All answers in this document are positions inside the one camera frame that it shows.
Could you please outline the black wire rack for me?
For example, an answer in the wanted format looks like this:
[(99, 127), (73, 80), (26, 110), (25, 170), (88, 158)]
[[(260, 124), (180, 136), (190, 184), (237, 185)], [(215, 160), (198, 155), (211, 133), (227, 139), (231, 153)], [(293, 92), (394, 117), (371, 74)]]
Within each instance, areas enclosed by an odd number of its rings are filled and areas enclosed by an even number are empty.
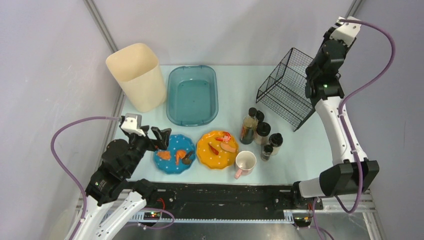
[(297, 131), (314, 113), (306, 97), (306, 68), (313, 58), (292, 47), (257, 90), (255, 102), (263, 103)]

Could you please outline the dark sauce bottle red label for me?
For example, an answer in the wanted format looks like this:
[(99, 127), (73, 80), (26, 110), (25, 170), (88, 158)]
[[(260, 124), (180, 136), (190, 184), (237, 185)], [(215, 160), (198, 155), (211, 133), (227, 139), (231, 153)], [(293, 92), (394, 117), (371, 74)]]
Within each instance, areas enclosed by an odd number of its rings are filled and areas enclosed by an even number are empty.
[(244, 145), (249, 145), (254, 140), (254, 135), (256, 127), (258, 125), (258, 120), (256, 118), (257, 109), (255, 107), (250, 107), (248, 110), (247, 116), (244, 117), (242, 121), (241, 133), (240, 133), (240, 142)]

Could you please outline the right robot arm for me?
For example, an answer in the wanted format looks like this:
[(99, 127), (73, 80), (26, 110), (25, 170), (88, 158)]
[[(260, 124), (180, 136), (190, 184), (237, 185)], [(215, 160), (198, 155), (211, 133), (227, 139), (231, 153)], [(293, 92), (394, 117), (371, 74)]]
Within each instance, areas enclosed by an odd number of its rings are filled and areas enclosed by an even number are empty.
[(305, 95), (323, 123), (333, 166), (319, 177), (295, 182), (291, 188), (295, 203), (317, 197), (360, 196), (380, 171), (378, 162), (369, 160), (359, 144), (347, 109), (341, 105), (346, 96), (340, 84), (339, 69), (360, 28), (360, 24), (349, 22), (331, 27), (305, 70)]

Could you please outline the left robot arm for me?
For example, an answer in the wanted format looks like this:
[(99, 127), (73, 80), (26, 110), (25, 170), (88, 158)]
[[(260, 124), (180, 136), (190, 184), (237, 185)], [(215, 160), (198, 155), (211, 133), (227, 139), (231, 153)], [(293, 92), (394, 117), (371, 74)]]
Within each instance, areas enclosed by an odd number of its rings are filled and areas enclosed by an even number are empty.
[(129, 133), (128, 141), (111, 141), (102, 154), (102, 163), (85, 189), (86, 206), (81, 220), (72, 225), (67, 240), (111, 240), (138, 211), (147, 206), (158, 188), (150, 181), (136, 181), (120, 206), (107, 218), (105, 214), (128, 187), (128, 179), (147, 151), (166, 150), (171, 128), (151, 127), (154, 139)]

